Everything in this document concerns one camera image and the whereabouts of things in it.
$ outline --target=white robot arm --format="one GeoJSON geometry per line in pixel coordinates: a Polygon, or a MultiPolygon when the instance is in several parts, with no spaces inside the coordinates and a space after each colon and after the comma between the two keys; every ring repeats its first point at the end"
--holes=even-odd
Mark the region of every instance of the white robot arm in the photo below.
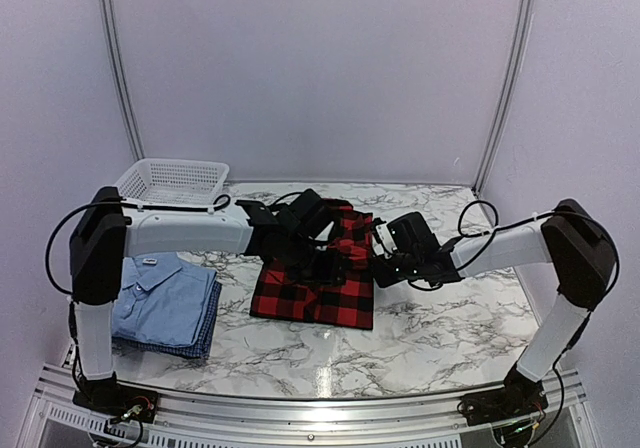
{"type": "MultiPolygon", "coordinates": [[[[332,215],[312,190],[278,209],[246,200],[208,209],[137,206],[122,200],[113,187],[101,189],[93,203],[70,240],[70,328],[82,368],[74,401],[81,406],[122,415],[130,408],[127,400],[137,394],[117,383],[111,356],[111,312],[125,256],[225,251],[278,259],[302,282],[340,282],[342,260],[318,241],[332,215]]],[[[505,387],[463,397],[461,413],[475,425],[548,406],[540,380],[575,344],[608,293],[617,254],[604,228],[573,200],[539,219],[456,237],[442,246],[419,213],[374,225],[372,271],[382,288],[424,280],[438,289],[491,270],[553,263],[560,286],[551,313],[507,374],[505,387]],[[496,404],[499,410],[491,408],[496,404]]]]}

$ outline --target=red and black flannel shirt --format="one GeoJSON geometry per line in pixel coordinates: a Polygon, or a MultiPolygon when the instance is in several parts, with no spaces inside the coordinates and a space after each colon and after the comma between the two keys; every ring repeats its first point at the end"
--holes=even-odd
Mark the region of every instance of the red and black flannel shirt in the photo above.
{"type": "Polygon", "coordinates": [[[327,251],[336,250],[350,261],[339,286],[304,285],[287,278],[279,261],[264,264],[251,300],[251,316],[373,329],[373,275],[370,213],[334,200],[335,224],[327,251]]]}

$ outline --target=marble table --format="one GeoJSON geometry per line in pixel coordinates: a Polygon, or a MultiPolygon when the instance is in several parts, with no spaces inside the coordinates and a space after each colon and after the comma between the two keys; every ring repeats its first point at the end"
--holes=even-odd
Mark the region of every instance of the marble table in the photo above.
{"type": "MultiPolygon", "coordinates": [[[[314,188],[390,221],[423,213],[441,241],[456,235],[458,214],[474,199],[468,188],[382,184],[241,183],[233,198],[265,203],[314,188]]],[[[469,225],[486,226],[470,210],[469,225]]],[[[116,347],[120,379],[186,391],[287,398],[393,396],[501,380],[537,324],[511,270],[485,274],[434,293],[406,283],[375,291],[373,331],[249,316],[260,260],[184,253],[218,270],[222,283],[213,347],[206,361],[116,347]]]]}

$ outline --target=blue checkered fabric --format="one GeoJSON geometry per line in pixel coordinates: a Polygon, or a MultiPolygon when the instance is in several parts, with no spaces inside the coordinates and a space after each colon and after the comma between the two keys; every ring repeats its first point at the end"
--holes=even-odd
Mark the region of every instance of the blue checkered fabric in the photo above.
{"type": "Polygon", "coordinates": [[[207,358],[211,351],[211,342],[213,339],[213,327],[216,322],[216,313],[218,310],[218,299],[220,298],[220,290],[222,285],[217,281],[214,282],[211,289],[209,300],[207,301],[204,319],[197,335],[196,341],[191,346],[172,347],[166,345],[156,345],[152,343],[141,343],[139,341],[128,340],[126,338],[113,337],[114,341],[128,346],[132,346],[142,351],[152,351],[154,353],[166,353],[169,355],[180,356],[182,358],[207,358]]]}

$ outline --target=laundry basket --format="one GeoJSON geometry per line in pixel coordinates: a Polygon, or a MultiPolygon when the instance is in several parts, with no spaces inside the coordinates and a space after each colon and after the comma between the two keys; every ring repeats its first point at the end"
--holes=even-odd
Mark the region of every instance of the laundry basket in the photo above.
{"type": "Polygon", "coordinates": [[[224,163],[145,158],[116,182],[120,196],[134,203],[212,205],[229,173],[224,163]]]}

